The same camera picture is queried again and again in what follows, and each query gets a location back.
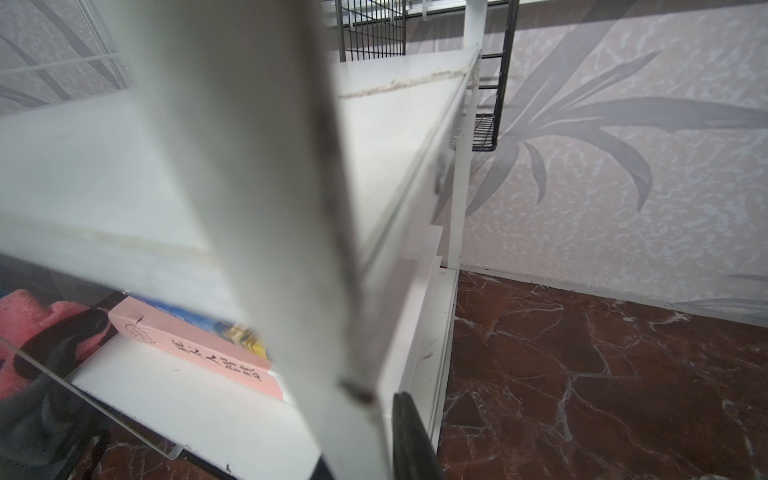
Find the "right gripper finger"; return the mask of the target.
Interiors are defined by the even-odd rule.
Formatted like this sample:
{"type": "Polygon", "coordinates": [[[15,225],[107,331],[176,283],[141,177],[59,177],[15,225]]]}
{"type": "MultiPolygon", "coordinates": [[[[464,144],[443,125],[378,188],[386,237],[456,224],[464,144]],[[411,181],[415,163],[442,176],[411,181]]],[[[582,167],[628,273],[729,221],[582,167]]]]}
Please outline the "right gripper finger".
{"type": "Polygon", "coordinates": [[[393,396],[393,474],[397,480],[443,480],[443,472],[412,396],[393,396]]]}

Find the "pink fluffy cloth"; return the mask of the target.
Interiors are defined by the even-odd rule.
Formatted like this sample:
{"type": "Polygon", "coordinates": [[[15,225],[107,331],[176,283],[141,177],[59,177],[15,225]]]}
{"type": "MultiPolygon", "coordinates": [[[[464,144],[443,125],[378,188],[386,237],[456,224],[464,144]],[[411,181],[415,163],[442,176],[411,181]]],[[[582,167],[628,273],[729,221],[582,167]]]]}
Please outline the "pink fluffy cloth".
{"type": "Polygon", "coordinates": [[[45,306],[23,289],[1,298],[1,337],[42,364],[56,352],[64,353],[63,365],[51,368],[62,376],[92,356],[114,334],[103,309],[72,301],[45,306]]]}

